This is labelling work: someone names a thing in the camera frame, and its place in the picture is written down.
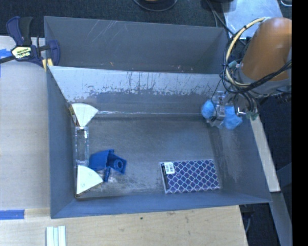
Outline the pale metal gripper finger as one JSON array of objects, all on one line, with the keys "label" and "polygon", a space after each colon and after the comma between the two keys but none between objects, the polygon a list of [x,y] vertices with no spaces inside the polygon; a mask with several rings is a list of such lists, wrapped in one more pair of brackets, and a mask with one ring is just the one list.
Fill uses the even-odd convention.
[{"label": "pale metal gripper finger", "polygon": [[225,93],[223,91],[218,91],[212,96],[212,103],[214,104],[214,110],[216,112],[222,112],[224,110],[225,104]]},{"label": "pale metal gripper finger", "polygon": [[206,119],[206,122],[211,127],[223,128],[225,113],[220,111],[214,111],[213,114]]}]

